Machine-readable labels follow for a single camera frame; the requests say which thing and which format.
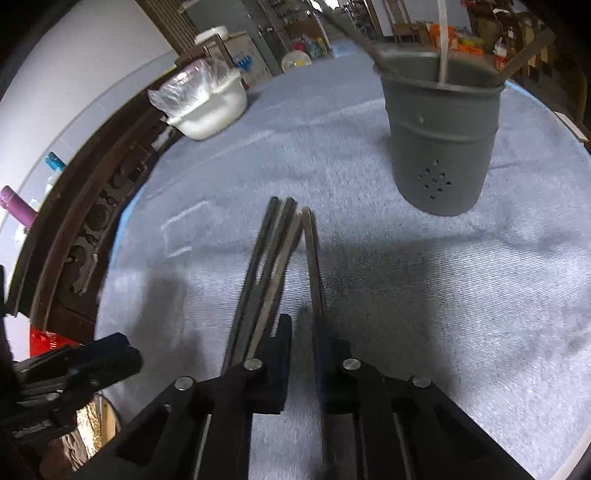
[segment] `white plastic bowl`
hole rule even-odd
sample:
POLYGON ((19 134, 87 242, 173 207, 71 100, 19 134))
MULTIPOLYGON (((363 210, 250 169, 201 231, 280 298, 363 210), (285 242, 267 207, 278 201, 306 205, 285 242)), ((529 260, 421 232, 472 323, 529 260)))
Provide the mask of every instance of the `white plastic bowl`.
POLYGON ((167 123, 193 140, 205 140, 215 135, 238 119, 248 106, 241 80, 240 70, 233 70, 212 92, 209 100, 183 115, 169 118, 167 123))

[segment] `carved wooden edge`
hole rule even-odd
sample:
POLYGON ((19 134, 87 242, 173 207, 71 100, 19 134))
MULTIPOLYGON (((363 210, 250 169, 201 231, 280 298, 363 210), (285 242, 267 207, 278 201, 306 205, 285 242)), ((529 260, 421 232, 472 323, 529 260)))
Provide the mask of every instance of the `carved wooden edge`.
POLYGON ((93 338, 98 294, 121 212, 160 155, 182 135, 153 107, 157 89, 186 63, 156 80, 119 109, 76 154, 48 194, 23 244, 7 308, 40 330, 86 343, 93 338))

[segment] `purple bottle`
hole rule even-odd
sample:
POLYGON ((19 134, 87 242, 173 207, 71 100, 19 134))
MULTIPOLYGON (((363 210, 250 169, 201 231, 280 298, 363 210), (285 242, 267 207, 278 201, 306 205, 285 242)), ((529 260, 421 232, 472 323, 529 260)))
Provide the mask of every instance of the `purple bottle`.
POLYGON ((21 222, 25 228, 31 228, 31 225, 37 217, 37 212, 33 210, 17 193, 9 186, 0 190, 0 206, 5 208, 15 219, 21 222))

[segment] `blue bottle cap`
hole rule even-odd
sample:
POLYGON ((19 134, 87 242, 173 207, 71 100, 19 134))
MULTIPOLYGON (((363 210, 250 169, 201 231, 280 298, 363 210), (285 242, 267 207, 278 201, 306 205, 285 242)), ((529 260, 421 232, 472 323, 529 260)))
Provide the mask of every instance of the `blue bottle cap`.
POLYGON ((45 163, 51 168, 53 171, 63 172, 66 168, 66 164, 60 160, 55 153, 49 152, 45 157, 45 163))

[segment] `gray bucket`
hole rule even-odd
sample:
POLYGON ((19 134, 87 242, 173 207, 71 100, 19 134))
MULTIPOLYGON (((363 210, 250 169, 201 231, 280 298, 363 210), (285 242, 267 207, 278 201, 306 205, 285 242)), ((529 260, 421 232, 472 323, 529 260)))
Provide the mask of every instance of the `gray bucket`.
POLYGON ((439 85, 439 55, 387 57, 378 71, 392 133, 398 190, 434 215, 459 215, 478 201, 491 162, 504 85, 484 87, 493 68, 449 59, 448 83, 439 85))

